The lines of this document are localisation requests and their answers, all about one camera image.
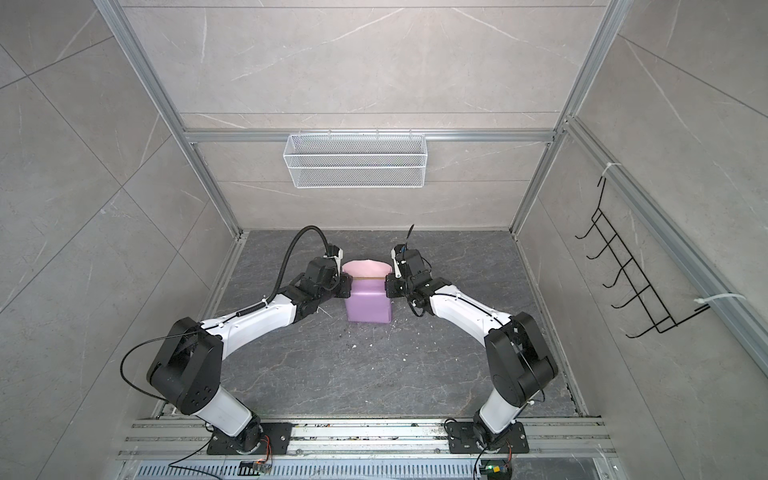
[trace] white wire basket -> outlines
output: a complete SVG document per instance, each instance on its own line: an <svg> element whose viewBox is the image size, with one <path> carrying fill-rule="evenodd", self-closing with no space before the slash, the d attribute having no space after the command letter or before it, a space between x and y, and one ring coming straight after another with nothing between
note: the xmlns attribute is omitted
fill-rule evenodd
<svg viewBox="0 0 768 480"><path fill-rule="evenodd" d="M423 134L323 133L288 137L283 158L296 188L423 187Z"/></svg>

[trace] cable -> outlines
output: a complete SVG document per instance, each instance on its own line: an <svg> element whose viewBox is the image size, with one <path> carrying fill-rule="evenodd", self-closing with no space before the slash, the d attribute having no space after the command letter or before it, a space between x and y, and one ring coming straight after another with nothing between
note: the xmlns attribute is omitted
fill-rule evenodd
<svg viewBox="0 0 768 480"><path fill-rule="evenodd" d="M280 265L280 272L277 274L277 281L275 282L275 287L272 289L272 293L270 296L266 298L266 304L269 304L272 300L275 299L277 296L277 290L280 290L280 284L283 282L283 275L285 275L286 268L288 267L288 260L290 259L290 254L293 252L293 248L296 246L296 244L299 242L299 238L301 238L302 235L304 235L306 232L310 230L315 230L319 235L320 238L323 239L323 246L326 248L326 255L328 257L333 256L333 252L331 252L330 245L328 244L328 240L326 239L326 235L323 233L323 231L315 227L314 225L307 225L303 229L299 230L299 233L296 234L296 236L291 240L290 245L288 246L288 250L286 250L286 254L283 257L283 264Z"/></svg>
<svg viewBox="0 0 768 480"><path fill-rule="evenodd" d="M448 432L448 424L449 423L455 423L458 420L454 419L453 417L448 417L447 419L443 420L442 422L442 429L445 430L445 434L448 436L448 440L456 440L456 437L451 435Z"/></svg>
<svg viewBox="0 0 768 480"><path fill-rule="evenodd" d="M477 306L477 305L475 305L474 303L470 302L470 301L469 301L469 300L467 300L466 298L463 298L463 297L460 297L460 296L456 296L456 295L451 295L450 293L433 293L432 295L450 296L451 298L455 298L455 299L457 299L457 300L461 300L461 301L463 301L464 303L468 303L469 305L472 305L473 307L475 307L477 310L480 310L481 312L483 312L485 315L488 315L488 316L490 316L490 317L491 317L493 320L495 320L495 321L496 321L496 323L498 323L499 325L501 325L501 326L504 326L504 323L502 323L502 322L501 322L501 320L499 320L498 318L496 318L495 316L493 316L493 315L492 315L492 314L491 314L489 311L487 311L487 310L485 310L485 309L481 308L480 306Z"/></svg>
<svg viewBox="0 0 768 480"><path fill-rule="evenodd" d="M184 460L186 460L187 458L190 458L192 455L196 455L197 453L199 453L199 452L200 452L200 450L202 450L202 449L206 448L206 447L208 446L208 444L210 443L210 440L211 440L212 438L213 438L213 437L211 437L210 439L208 439L208 441L207 441L207 442L205 442L205 443L203 444L203 446L201 446L200 448L198 448L198 449L197 449L197 450L195 450L194 452L190 453L189 455L187 455L187 456L186 456L186 457L184 457L184 458L179 458L179 459L178 459L177 461L175 461L175 462L171 462L171 463L169 463L169 464L168 464L168 466L169 466L169 467L171 467L171 468L180 468L180 469L182 469L182 470L189 470L190 472L198 472L198 473L202 473L202 474L205 474L205 475L209 475L209 476L211 476L211 477L214 477L214 478L218 478L218 480L224 480L224 479L223 479L223 478L221 478L219 475L216 475L215 473L206 472L205 470L198 470L197 468L191 468L191 467L178 467L178 466L176 466L176 464L177 464L177 463L179 463L179 462L183 462L183 461L184 461Z"/></svg>
<svg viewBox="0 0 768 480"><path fill-rule="evenodd" d="M475 466L472 467L472 480L475 480L477 478L475 477L475 474L478 471L478 462L480 461L480 457L482 457L482 454L484 454L486 450L488 450L488 447L483 447L482 452L480 452L480 455L478 455L478 458L475 459Z"/></svg>
<svg viewBox="0 0 768 480"><path fill-rule="evenodd" d="M209 330L209 329L212 329L212 328L214 328L214 327L216 327L216 326L218 326L218 323L217 323L216 325L212 325L212 326L209 326L209 327L205 328L205 330ZM123 379L123 381L125 381L125 382L126 382L126 383L127 383L127 384L128 384L128 385L129 385L129 386L132 388L132 389L134 389L134 390L137 390L137 391L139 391L139 392L141 392L141 393L145 394L146 396L150 396L150 397L152 397L153 399L158 399L158 400L162 400L163 402L168 402L168 400L164 399L164 398L163 398L163 397L161 397L161 396L157 396L157 395L155 395L155 394L153 394L153 393L149 393L149 392L147 392L146 390L140 389L139 387L137 387L136 385L134 385L134 384L133 384L133 383L132 383L132 382L131 382L131 381L130 381L128 378L126 378L126 376L125 376L125 373L123 372L123 367L124 367L124 365L125 365L125 360L128 358L128 356L129 356L130 354L132 354L132 352L133 352L134 350L136 350L136 349L137 349L137 348L139 348L140 346L144 346L144 345L147 345L148 343L152 343L152 342L157 342L157 341L159 341L159 340L173 339L173 338L177 338L177 337L180 337L180 336L185 336L185 335L192 335L192 334L194 334L194 333L195 333L195 332L194 332L194 331L192 331L192 332L186 332L186 333L178 333L178 334L176 334L176 335L166 335L166 336L159 336L159 337L157 337L156 339L151 339L151 340L147 340L147 341L145 341L145 342L139 343L138 345L136 345L136 346L135 346L135 347L133 347L132 349L128 350L128 351L127 351L127 353L126 353L125 355L123 355L123 359L120 361L120 377L121 377L121 378Z"/></svg>
<svg viewBox="0 0 768 480"><path fill-rule="evenodd" d="M223 325L235 317L245 316L245 315L248 315L249 313L253 313L253 312L256 312L257 310L261 310L265 306L269 305L270 302L272 302L272 300L275 299L275 297L277 296L277 292L280 290L280 285L283 283L283 276L285 275L286 268L288 267L288 260L290 259L290 255L293 252L293 248L296 246L296 243L298 243L299 238L301 238L302 235L304 235L306 232L310 230L315 230L320 235L320 239L323 241L323 246L326 249L326 256L327 257L333 256L333 252L331 252L331 247L328 244L328 239L326 239L326 235L323 233L323 231L320 228L315 227L314 225L307 225L303 229L299 230L299 233L297 233L293 237L293 240L291 240L291 243L288 246L288 250L286 250L285 256L283 257L283 263L280 265L280 271L277 274L277 281L275 282L275 286L272 288L272 293L267 298L260 301L259 303L254 303L251 306L247 306L242 310L236 311L234 314L227 317L223 321L219 322L217 325ZM299 277L294 279L293 282L296 282L298 280L300 280ZM336 283L332 287L326 290L333 290L339 285L340 282L341 282L341 272L339 272L339 277L337 278Z"/></svg>
<svg viewBox="0 0 768 480"><path fill-rule="evenodd" d="M421 315L419 315L418 313L416 313L416 308L415 308L415 307L414 307L414 306L413 306L413 305L412 305L410 302L406 302L406 303L408 303L408 306L410 306L410 307L411 307L411 311L412 311L412 312L413 312L413 314L414 314L414 315L416 315L417 317L421 318L421 317L423 317L423 316L424 316L424 314L426 313L426 310L425 310L425 309L422 309L422 314L421 314Z"/></svg>
<svg viewBox="0 0 768 480"><path fill-rule="evenodd" d="M523 358L523 362L525 362L525 365L528 366L528 369L531 370L531 376L533 377L533 380L536 382L536 386L538 387L538 391L541 392L541 403L546 402L547 401L547 394L544 393L544 389L541 387L541 383L538 382L538 379L536 378L536 374L533 373L533 368L531 368L531 364L528 363L528 359L525 358L525 354L523 353L522 350L518 349L518 346L515 345L514 342L512 342L512 345L514 346L515 350L517 350L517 353L520 354L520 357Z"/></svg>

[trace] zip tie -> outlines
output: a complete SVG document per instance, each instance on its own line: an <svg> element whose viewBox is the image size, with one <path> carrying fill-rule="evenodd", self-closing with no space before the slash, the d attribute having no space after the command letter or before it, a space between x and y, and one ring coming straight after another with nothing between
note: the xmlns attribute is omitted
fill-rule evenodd
<svg viewBox="0 0 768 480"><path fill-rule="evenodd" d="M608 171L609 168L613 167L614 165L621 165L621 164L612 164L611 162L608 162L605 164L605 170L603 170L603 173L600 174L601 177L605 177L605 172Z"/></svg>
<svg viewBox="0 0 768 480"><path fill-rule="evenodd" d="M739 293L718 293L717 295L708 296L707 298L694 298L694 302L707 303L710 300L717 300L719 298L727 297L741 298L742 300L746 300L746 297L744 295L740 295Z"/></svg>

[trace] pink cloth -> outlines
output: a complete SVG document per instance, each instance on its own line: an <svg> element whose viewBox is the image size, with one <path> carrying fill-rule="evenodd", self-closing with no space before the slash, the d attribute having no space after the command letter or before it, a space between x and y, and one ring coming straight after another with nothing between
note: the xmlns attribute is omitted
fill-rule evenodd
<svg viewBox="0 0 768 480"><path fill-rule="evenodd" d="M344 263L341 270L353 278L384 278L392 273L392 265L375 260L352 260Z"/></svg>

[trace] dark marble floor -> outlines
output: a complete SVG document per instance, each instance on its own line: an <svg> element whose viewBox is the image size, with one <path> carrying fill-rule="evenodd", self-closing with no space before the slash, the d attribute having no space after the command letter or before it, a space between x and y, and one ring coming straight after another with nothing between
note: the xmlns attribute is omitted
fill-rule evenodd
<svg viewBox="0 0 768 480"><path fill-rule="evenodd" d="M293 231L253 231L223 295L218 314L257 302L272 290ZM328 231L344 260L388 261L405 232ZM541 325L512 238L500 231L419 232L409 246L432 263L434 276L498 310L525 311ZM286 281L322 254L314 232L293 251ZM350 323L334 299L312 316L272 331L227 358L222 385L261 415L471 416L491 392L485 349L452 323L414 316L405 301L392 323ZM562 374L545 388L547 401L526 416L575 416Z"/></svg>

